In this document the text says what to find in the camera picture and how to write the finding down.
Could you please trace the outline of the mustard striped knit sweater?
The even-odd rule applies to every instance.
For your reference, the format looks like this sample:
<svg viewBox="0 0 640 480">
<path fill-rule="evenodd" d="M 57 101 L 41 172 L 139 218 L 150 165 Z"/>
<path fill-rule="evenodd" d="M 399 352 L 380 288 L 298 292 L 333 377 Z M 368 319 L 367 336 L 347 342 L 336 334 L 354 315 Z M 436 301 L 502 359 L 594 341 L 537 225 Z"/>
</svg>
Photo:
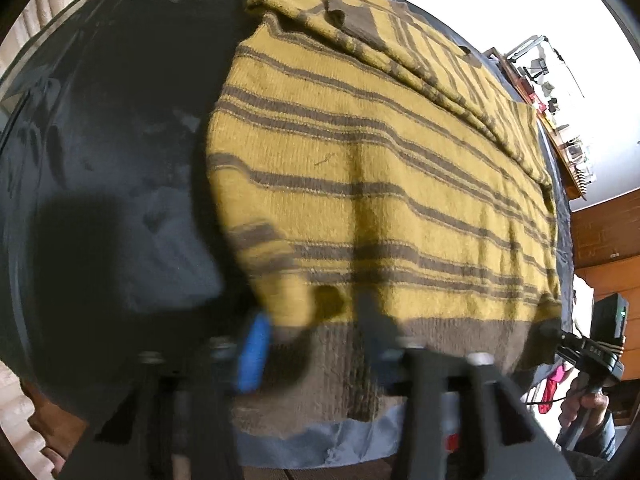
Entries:
<svg viewBox="0 0 640 480">
<path fill-rule="evenodd" d="M 373 422 L 355 302 L 373 288 L 419 344 L 552 361 L 556 212 L 535 115 L 392 0 L 247 0 L 257 18 L 208 124 L 222 232 L 274 330 L 244 432 Z"/>
</svg>

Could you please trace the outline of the pile of clothes on bed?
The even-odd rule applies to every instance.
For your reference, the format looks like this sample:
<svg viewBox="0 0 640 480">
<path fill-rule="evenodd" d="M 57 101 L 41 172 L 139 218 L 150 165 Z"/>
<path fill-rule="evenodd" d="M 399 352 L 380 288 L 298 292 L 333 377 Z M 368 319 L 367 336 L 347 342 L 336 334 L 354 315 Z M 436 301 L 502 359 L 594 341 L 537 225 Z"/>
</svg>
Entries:
<svg viewBox="0 0 640 480">
<path fill-rule="evenodd" d="M 552 405 L 555 404 L 555 393 L 558 390 L 559 384 L 562 384 L 564 380 L 570 377 L 570 373 L 574 370 L 573 365 L 561 364 L 555 371 L 546 379 L 544 384 L 544 393 L 541 400 L 538 402 L 538 412 L 540 414 L 547 414 L 551 410 Z"/>
</svg>

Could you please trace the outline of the wooden wardrobe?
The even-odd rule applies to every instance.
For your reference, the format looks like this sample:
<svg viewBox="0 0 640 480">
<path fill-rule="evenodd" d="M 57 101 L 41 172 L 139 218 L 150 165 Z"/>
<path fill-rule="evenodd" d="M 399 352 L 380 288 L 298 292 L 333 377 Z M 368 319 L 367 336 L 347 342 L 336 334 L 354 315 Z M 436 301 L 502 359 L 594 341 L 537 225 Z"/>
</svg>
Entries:
<svg viewBox="0 0 640 480">
<path fill-rule="evenodd" d="M 596 299 L 618 292 L 639 316 L 639 191 L 572 214 L 576 274 Z"/>
</svg>

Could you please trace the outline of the dark grey table cover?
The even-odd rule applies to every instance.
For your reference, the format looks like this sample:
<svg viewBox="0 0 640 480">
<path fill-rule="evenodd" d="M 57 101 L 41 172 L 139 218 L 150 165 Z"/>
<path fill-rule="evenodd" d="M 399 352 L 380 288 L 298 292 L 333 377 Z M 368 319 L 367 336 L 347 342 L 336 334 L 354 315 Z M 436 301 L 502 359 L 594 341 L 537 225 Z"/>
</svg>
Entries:
<svg viewBox="0 0 640 480">
<path fill-rule="evenodd" d="M 208 124 L 247 0 L 87 0 L 24 55 L 1 136 L 1 357 L 88 427 L 66 479 L 239 479 L 249 466 L 393 456 L 396 479 L 568 479 L 487 352 L 419 344 L 373 422 L 288 437 L 235 425 L 236 352 L 260 305 L 222 232 Z M 262 382 L 274 344 L 274 330 Z"/>
</svg>

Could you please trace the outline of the wooden desk with clutter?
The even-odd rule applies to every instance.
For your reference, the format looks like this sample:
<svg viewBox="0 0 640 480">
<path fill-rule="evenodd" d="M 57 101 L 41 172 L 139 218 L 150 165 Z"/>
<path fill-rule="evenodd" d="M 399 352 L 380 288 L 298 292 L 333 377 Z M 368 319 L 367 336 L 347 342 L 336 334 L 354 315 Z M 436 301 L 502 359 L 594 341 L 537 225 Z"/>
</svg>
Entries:
<svg viewBox="0 0 640 480">
<path fill-rule="evenodd" d="M 506 53 L 492 47 L 484 55 L 535 110 L 558 161 L 567 196 L 585 200 L 588 186 L 597 180 L 577 119 L 585 93 L 564 56 L 544 35 L 531 36 Z"/>
</svg>

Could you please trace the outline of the beige curtain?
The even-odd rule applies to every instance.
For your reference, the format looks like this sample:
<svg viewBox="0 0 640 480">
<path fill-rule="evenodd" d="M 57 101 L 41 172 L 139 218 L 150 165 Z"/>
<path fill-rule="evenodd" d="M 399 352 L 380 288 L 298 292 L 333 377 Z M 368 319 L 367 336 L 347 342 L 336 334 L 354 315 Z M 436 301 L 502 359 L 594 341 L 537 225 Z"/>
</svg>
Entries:
<svg viewBox="0 0 640 480">
<path fill-rule="evenodd" d="M 2 40 L 0 64 L 4 74 L 21 48 L 74 0 L 29 0 Z"/>
</svg>

